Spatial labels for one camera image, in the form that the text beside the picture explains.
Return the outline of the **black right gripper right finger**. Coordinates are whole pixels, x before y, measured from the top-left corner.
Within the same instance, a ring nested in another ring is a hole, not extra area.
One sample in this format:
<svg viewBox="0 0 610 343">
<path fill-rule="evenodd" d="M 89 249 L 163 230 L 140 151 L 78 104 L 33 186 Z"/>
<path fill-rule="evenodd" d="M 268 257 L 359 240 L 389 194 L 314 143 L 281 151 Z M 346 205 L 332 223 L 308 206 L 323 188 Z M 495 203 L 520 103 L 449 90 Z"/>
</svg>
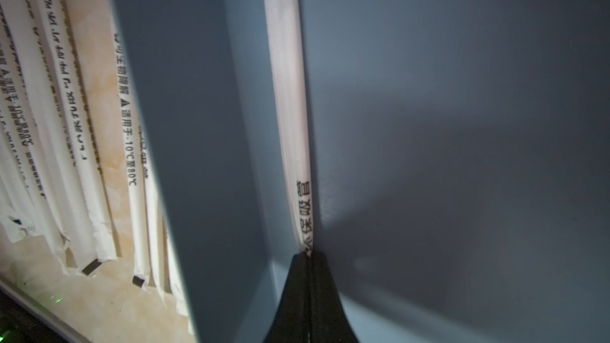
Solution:
<svg viewBox="0 0 610 343">
<path fill-rule="evenodd" d="M 343 309 L 327 257 L 319 251 L 311 253 L 311 341 L 358 342 Z"/>
</svg>

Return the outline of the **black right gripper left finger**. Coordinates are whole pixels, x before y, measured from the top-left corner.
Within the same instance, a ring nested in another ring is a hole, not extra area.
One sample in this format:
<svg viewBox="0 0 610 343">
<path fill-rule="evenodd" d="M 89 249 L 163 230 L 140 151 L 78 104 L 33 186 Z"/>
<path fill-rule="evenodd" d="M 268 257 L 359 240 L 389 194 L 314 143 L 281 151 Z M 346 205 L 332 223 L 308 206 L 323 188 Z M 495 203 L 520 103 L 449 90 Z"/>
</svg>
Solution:
<svg viewBox="0 0 610 343">
<path fill-rule="evenodd" d="M 309 257 L 305 252 L 292 257 L 278 308 L 264 343 L 306 343 L 310 341 Z"/>
</svg>

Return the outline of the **blue plastic storage tray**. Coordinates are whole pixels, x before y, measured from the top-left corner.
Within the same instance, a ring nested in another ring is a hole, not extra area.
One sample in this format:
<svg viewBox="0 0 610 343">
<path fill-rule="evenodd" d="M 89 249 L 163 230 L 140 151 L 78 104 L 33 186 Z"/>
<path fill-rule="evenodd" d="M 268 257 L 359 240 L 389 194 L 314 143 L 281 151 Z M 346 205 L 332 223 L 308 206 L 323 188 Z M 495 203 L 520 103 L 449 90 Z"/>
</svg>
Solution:
<svg viewBox="0 0 610 343">
<path fill-rule="evenodd" d="M 609 0 L 299 0 L 315 245 L 362 342 L 609 340 Z M 113 0 L 199 342 L 292 228 L 264 0 Z"/>
</svg>

